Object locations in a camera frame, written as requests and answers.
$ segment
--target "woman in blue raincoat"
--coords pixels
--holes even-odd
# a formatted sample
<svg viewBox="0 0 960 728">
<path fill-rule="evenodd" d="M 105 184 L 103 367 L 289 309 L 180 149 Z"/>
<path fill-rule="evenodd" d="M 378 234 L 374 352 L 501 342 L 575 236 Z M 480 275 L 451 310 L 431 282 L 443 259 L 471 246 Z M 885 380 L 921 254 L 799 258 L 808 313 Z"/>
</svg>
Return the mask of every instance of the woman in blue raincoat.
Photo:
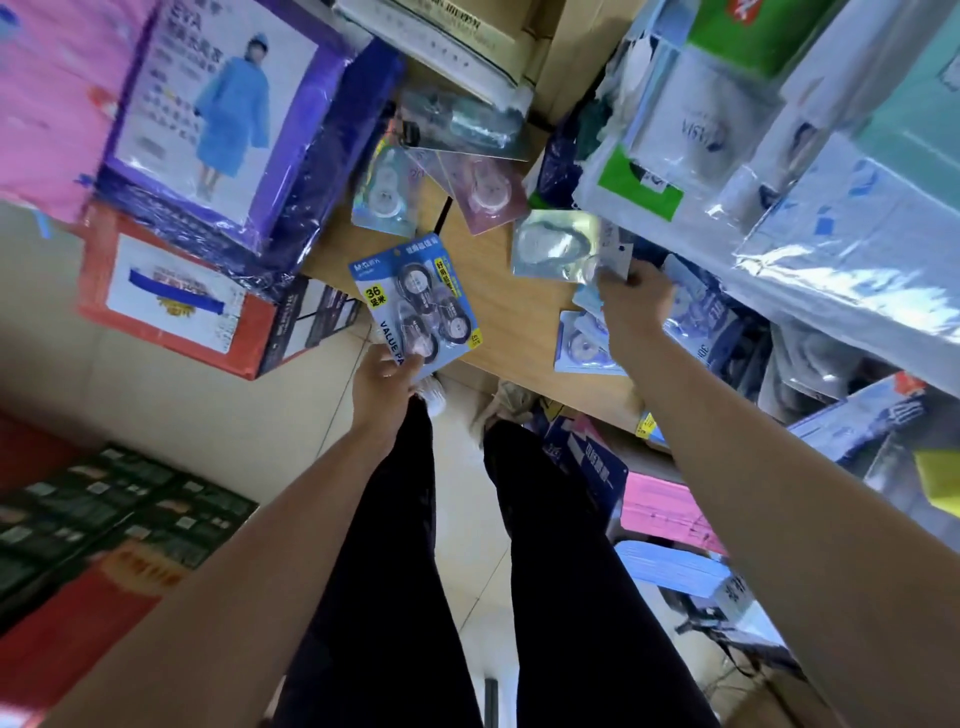
<svg viewBox="0 0 960 728">
<path fill-rule="evenodd" d="M 198 194 L 207 200 L 222 176 L 236 177 L 248 145 L 270 146 L 270 83 L 260 68 L 266 55 L 267 37 L 258 33 L 244 57 L 227 61 L 197 99 L 196 113 L 206 122 L 197 145 Z"/>
</svg>

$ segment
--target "tile floor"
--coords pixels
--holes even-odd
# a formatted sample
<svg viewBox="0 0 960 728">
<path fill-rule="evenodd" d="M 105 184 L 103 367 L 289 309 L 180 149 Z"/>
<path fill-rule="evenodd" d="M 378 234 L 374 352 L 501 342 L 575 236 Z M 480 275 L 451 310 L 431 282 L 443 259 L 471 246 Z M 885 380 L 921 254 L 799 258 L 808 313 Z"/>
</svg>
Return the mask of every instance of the tile floor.
<svg viewBox="0 0 960 728">
<path fill-rule="evenodd" d="M 369 319 L 247 382 L 81 318 L 73 308 L 80 261 L 77 238 L 42 239 L 30 213 L 0 205 L 4 409 L 73 439 L 114 437 L 260 501 L 349 427 L 349 386 Z M 498 678 L 507 728 L 515 724 L 518 676 L 509 541 L 468 433 L 496 382 L 463 364 L 442 379 L 437 562 L 478 694 L 485 676 Z M 656 588 L 641 591 L 668 629 L 678 623 Z M 720 650 L 701 635 L 675 642 L 701 684 L 724 669 Z"/>
</svg>

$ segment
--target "shoe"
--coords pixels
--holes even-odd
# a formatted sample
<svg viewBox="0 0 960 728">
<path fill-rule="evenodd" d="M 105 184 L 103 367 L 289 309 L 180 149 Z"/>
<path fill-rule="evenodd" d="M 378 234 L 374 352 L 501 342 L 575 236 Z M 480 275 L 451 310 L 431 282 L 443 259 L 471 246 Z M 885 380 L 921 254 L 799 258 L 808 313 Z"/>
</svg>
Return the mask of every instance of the shoe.
<svg viewBox="0 0 960 728">
<path fill-rule="evenodd" d="M 426 402 L 426 413 L 430 419 L 436 419 L 446 409 L 446 392 L 440 380 L 435 376 L 425 376 L 414 389 L 417 396 Z"/>
<path fill-rule="evenodd" d="M 533 419 L 530 410 L 537 400 L 537 393 L 524 389 L 506 379 L 500 379 L 496 385 L 496 394 L 493 401 L 473 421 L 471 429 L 483 443 L 483 436 L 487 430 L 500 420 L 526 425 Z"/>
</svg>

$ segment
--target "red logo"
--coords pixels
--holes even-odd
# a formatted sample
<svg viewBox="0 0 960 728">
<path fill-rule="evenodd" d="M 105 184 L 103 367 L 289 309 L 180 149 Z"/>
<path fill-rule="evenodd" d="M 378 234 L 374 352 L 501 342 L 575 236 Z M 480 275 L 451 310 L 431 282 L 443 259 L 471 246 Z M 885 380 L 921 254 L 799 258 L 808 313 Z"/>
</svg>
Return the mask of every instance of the red logo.
<svg viewBox="0 0 960 728">
<path fill-rule="evenodd" d="M 753 25 L 756 17 L 760 14 L 761 5 L 763 5 L 763 0 L 729 0 L 727 12 L 736 22 Z"/>
</svg>

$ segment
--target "person's right arm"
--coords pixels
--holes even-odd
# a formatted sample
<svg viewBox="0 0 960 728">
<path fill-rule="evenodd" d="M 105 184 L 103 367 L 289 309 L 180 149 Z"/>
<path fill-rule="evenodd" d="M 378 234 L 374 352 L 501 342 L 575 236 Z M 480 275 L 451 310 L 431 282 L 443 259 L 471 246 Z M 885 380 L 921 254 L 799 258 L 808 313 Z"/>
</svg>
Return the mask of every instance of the person's right arm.
<svg viewBox="0 0 960 728">
<path fill-rule="evenodd" d="M 856 728 L 960 723 L 960 556 L 670 339 L 654 266 L 600 284 L 613 358 L 811 681 Z"/>
</svg>

